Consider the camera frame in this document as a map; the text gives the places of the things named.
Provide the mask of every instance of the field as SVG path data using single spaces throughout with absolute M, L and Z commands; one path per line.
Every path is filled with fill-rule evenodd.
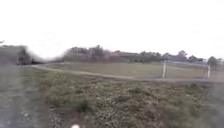
M 69 63 L 49 66 L 63 70 L 85 71 L 110 75 L 132 76 L 136 78 L 161 78 L 162 63 Z M 206 71 L 190 66 L 167 65 L 166 78 L 205 78 Z
M 37 88 L 65 128 L 72 124 L 82 128 L 199 128 L 208 109 L 209 87 L 202 84 L 125 81 L 34 68 L 24 68 L 23 75 L 23 84 Z

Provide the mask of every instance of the dry grass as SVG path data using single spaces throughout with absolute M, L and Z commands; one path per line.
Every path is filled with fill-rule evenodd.
M 61 116 L 64 127 L 193 128 L 207 109 L 207 86 L 117 81 L 38 69 L 24 70 L 24 84 L 35 86 Z
M 139 78 L 161 78 L 162 63 L 70 63 L 49 66 L 63 70 L 85 71 L 92 73 L 134 76 Z M 191 67 L 167 66 L 166 78 L 203 78 L 206 72 L 203 69 Z

